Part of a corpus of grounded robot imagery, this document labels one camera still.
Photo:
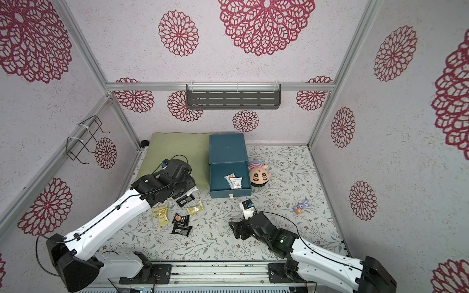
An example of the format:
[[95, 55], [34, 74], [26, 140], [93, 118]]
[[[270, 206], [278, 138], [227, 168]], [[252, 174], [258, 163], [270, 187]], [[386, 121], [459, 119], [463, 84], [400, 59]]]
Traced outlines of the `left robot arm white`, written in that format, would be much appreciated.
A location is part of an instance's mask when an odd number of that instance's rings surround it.
[[118, 230], [143, 212], [196, 190], [191, 166], [179, 159], [165, 159], [161, 170], [137, 179], [107, 209], [65, 236], [54, 234], [46, 247], [59, 277], [70, 293], [76, 293], [101, 279], [121, 278], [138, 283], [153, 279], [151, 261], [142, 253], [99, 252]]

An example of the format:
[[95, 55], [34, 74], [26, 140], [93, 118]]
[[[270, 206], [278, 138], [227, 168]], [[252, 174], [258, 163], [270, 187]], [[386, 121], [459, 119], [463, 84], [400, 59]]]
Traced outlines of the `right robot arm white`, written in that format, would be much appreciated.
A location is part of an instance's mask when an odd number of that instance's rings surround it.
[[276, 257], [285, 259], [285, 276], [292, 282], [315, 282], [340, 293], [395, 293], [397, 281], [381, 265], [343, 256], [308, 242], [298, 232], [276, 227], [261, 211], [239, 222], [229, 222], [236, 239], [255, 238]]

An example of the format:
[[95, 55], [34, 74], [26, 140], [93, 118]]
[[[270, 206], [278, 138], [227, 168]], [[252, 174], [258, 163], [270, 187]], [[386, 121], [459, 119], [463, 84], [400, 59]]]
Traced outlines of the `yellow-green cookie packet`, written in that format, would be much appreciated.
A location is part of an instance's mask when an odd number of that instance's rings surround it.
[[190, 217], [194, 217], [197, 215], [198, 212], [205, 211], [203, 203], [198, 201], [197, 204], [193, 207], [189, 207], [186, 209]]

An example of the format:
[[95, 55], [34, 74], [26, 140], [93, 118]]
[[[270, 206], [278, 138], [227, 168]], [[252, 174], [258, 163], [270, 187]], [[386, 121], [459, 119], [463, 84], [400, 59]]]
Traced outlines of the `black orange cookie packet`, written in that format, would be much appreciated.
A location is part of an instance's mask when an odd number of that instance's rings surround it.
[[178, 213], [175, 213], [172, 223], [178, 224], [178, 225], [188, 226], [189, 225], [189, 218], [190, 218], [190, 215], [182, 216]]

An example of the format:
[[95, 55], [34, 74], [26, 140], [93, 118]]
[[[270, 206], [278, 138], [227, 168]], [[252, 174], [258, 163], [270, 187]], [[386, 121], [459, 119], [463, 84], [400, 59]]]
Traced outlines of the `yellow cookie packet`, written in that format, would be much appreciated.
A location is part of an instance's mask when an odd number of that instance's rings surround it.
[[160, 228], [165, 227], [169, 223], [168, 210], [169, 207], [167, 205], [153, 207], [151, 209], [151, 215], [158, 219]]

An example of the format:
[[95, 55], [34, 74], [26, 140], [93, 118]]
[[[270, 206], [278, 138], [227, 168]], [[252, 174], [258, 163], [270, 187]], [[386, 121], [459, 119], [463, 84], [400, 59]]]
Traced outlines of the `white cookie packet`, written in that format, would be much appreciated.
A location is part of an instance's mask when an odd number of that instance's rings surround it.
[[233, 180], [234, 180], [234, 178], [235, 178], [235, 174], [234, 174], [234, 173], [229, 174], [229, 175], [225, 176], [224, 178], [227, 180], [228, 184], [229, 184], [230, 186], [232, 186], [233, 183], [234, 183]]
[[242, 180], [243, 178], [242, 177], [235, 177], [234, 178], [234, 183], [233, 185], [231, 186], [231, 189], [242, 189]]

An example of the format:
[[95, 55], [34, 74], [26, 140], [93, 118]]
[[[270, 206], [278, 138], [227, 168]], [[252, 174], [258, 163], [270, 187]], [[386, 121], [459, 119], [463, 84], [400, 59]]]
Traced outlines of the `teal top drawer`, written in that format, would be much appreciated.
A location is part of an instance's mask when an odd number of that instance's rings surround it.
[[224, 199], [252, 194], [247, 161], [210, 164], [210, 197]]

